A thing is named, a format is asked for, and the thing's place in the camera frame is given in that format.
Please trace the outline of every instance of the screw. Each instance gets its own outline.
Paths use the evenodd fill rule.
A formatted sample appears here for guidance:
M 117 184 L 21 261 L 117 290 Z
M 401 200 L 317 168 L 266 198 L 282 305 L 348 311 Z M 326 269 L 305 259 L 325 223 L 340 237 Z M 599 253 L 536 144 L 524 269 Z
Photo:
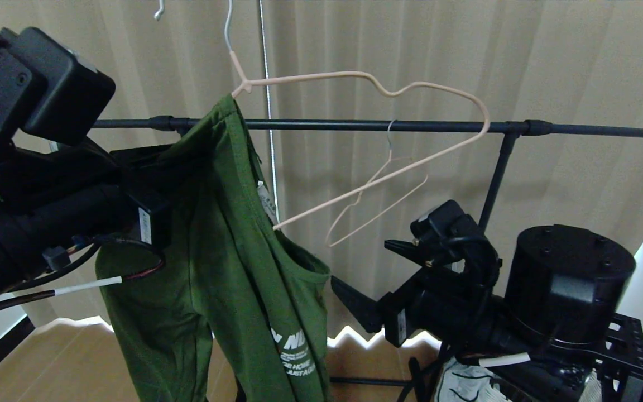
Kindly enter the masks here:
M 21 86 L 26 84 L 26 79 L 28 79 L 26 73 L 20 72 L 18 76 L 16 76 L 16 85 Z

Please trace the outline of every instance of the black metal rod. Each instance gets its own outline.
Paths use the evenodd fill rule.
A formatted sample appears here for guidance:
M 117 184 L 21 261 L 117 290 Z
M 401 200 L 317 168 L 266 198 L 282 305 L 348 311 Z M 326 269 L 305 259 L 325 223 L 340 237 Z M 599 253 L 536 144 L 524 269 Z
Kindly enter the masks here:
M 151 128 L 175 131 L 192 128 L 199 119 L 157 116 L 151 119 L 99 120 L 94 128 Z M 329 131 L 385 131 L 388 120 L 315 120 L 315 119 L 247 119 L 250 130 L 329 130 Z M 428 122 L 396 120 L 394 132 L 479 132 L 482 122 Z M 545 123 L 547 134 L 607 135 L 613 137 L 643 138 L 643 128 L 584 125 L 554 125 Z M 488 132 L 528 132 L 528 122 L 492 122 Z
M 383 379 L 358 379 L 357 377 L 330 377 L 329 381 L 335 384 L 362 384 L 365 386 L 404 387 L 408 381 L 383 380 Z
M 513 147 L 515 147 L 515 140 L 517 140 L 518 137 L 520 137 L 520 134 L 505 134 L 505 137 L 502 139 L 498 162 L 495 163 L 493 178 L 490 180 L 488 194 L 485 196 L 485 204 L 483 204 L 483 212 L 480 213 L 480 222 L 478 222 L 478 226 L 480 226 L 480 229 L 483 229 L 483 231 L 488 227 L 490 214 L 493 212 L 495 199 L 498 196 L 498 191 L 500 191 L 503 176 L 505 176 L 505 168 L 507 168 L 507 163 L 510 161 L 510 155 Z

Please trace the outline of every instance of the white cable sleeve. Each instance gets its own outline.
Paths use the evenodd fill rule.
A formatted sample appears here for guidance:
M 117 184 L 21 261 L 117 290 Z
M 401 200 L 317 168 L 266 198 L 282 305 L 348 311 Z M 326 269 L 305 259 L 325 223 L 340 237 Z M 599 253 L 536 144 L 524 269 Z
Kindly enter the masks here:
M 526 361 L 530 361 L 530 355 L 527 354 L 527 352 L 523 352 L 516 355 L 500 356 L 498 358 L 478 359 L 478 366 L 509 366 L 510 364 L 525 363 Z
M 66 286 L 64 288 L 54 289 L 54 295 L 65 295 L 66 293 L 78 292 L 79 290 L 87 290 L 91 288 L 99 288 L 102 286 L 113 285 L 114 283 L 123 282 L 123 277 L 109 277 L 107 279 L 94 280 L 93 282 L 82 283 L 81 285 Z

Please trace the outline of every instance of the clothing rack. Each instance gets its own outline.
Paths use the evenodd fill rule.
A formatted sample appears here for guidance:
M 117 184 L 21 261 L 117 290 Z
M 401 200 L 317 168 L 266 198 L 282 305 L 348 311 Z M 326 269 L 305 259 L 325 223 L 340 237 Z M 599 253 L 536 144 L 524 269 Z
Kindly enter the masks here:
M 93 128 L 150 128 L 159 131 L 175 131 L 185 135 L 199 119 L 187 117 L 156 116 L 150 119 L 113 119 L 99 120 Z M 319 120 L 319 119 L 245 119 L 250 130 L 312 130 L 312 131 L 375 131 L 375 132 L 479 132 L 482 122 L 434 122 L 434 121 L 404 121 L 394 120 L 393 124 L 387 120 Z M 505 135 L 500 145 L 493 177 L 490 181 L 488 193 L 485 196 L 482 213 L 480 214 L 480 226 L 483 231 L 488 226 L 490 214 L 495 206 L 500 185 L 505 176 L 505 168 L 510 155 L 515 147 L 515 142 L 520 137 L 537 137 L 540 135 L 562 134 L 562 135 L 599 135 L 605 137 L 633 137 L 643 138 L 643 128 L 633 127 L 610 127 L 610 126 L 587 126 L 587 125 L 556 125 L 543 120 L 525 120 L 523 122 L 492 122 L 488 133 Z M 418 360 L 409 360 L 411 371 L 410 381 L 399 381 L 390 379 L 360 379 L 360 377 L 332 377 L 332 382 L 339 384 L 364 384 L 375 386 L 413 386 L 418 402 L 426 402 L 431 399 L 435 391 L 435 384 L 426 386 L 424 375 L 419 367 Z M 238 386 L 237 402 L 245 400 L 242 387 Z

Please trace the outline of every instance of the curtain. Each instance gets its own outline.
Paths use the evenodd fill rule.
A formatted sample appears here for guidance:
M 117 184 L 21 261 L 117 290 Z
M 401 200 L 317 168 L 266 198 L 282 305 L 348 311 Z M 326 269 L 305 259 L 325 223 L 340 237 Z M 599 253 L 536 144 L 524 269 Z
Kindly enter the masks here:
M 239 83 L 222 28 L 225 2 L 66 0 L 2 1 L 0 27 L 38 26 L 76 49 L 117 82 L 103 118 L 158 114 L 201 117 Z M 493 121 L 643 127 L 643 2 L 375 2 L 236 0 L 232 45 L 248 78 L 360 70 L 387 89 L 426 80 L 484 100 Z M 266 118 L 266 93 L 239 97 L 247 118 Z M 427 89 L 387 99 L 366 81 L 334 79 L 270 88 L 275 118 L 479 120 L 465 99 Z M 395 170 L 469 137 L 459 133 L 391 133 Z M 107 149 L 169 143 L 174 133 L 92 130 Z M 267 181 L 276 177 L 281 218 L 294 216 L 365 183 L 383 165 L 383 132 L 253 132 Z M 48 145 L 25 135 L 17 144 Z M 420 183 L 403 203 L 333 248 L 331 223 L 353 199 L 284 228 L 329 263 L 332 273 L 373 298 L 395 290 L 418 267 L 383 249 L 410 240 L 409 223 L 447 199 L 477 221 L 502 135 L 489 134 L 406 175 L 364 192 L 332 239 L 360 226 Z M 271 148 L 275 163 L 271 165 Z M 507 282 L 516 236 L 538 224 L 599 232 L 635 252 L 643 240 L 643 140 L 546 135 L 521 137 L 508 164 L 487 235 Z M 64 278 L 93 278 L 91 267 Z M 359 329 L 331 292 L 329 334 Z M 49 316 L 104 315 L 97 291 L 44 301 L 28 310 Z

